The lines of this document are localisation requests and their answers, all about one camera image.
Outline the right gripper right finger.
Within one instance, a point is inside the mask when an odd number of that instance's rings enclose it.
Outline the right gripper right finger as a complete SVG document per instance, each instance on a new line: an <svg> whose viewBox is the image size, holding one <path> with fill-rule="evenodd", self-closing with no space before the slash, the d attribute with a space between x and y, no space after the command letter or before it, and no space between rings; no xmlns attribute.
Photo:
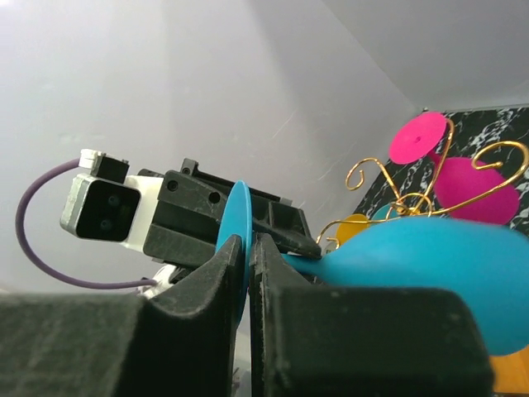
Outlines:
<svg viewBox="0 0 529 397"><path fill-rule="evenodd" d="M271 236L250 254L255 396L489 396L493 369L463 300L441 289L313 285Z"/></svg>

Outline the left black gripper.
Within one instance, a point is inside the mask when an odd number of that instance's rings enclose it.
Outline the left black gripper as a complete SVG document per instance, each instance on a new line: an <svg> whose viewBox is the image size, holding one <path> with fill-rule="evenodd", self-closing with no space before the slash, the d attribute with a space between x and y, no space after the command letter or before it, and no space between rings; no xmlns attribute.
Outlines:
<svg viewBox="0 0 529 397"><path fill-rule="evenodd" d="M162 179L142 252L162 263L198 268L215 252L227 196L235 183L201 171L190 159L179 171L143 169L142 174ZM321 258L322 249L312 238L302 209L255 194L250 198L255 232L269 234L281 253Z"/></svg>

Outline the pink wine glass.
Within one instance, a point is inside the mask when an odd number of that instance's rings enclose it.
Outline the pink wine glass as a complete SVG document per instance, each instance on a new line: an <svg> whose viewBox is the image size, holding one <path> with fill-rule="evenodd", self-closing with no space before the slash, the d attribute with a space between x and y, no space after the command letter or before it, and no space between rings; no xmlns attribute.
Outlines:
<svg viewBox="0 0 529 397"><path fill-rule="evenodd" d="M434 163L427 190L433 191L441 209L436 215L505 225L517 213L519 193L512 183L528 168L528 148L516 141L499 141L481 149L471 158L447 155L455 136L455 124L440 112L424 112L404 125L393 138L389 158L400 165L428 157ZM520 168L508 179L499 173L501 161L486 164L480 157L500 146L522 153Z"/></svg>

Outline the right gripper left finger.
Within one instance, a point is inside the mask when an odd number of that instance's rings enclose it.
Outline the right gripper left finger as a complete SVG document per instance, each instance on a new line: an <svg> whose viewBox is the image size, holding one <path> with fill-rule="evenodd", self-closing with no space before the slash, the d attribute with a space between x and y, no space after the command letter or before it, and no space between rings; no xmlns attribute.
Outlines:
<svg viewBox="0 0 529 397"><path fill-rule="evenodd" d="M4 396L228 396L244 254L213 258L152 299L1 297Z"/></svg>

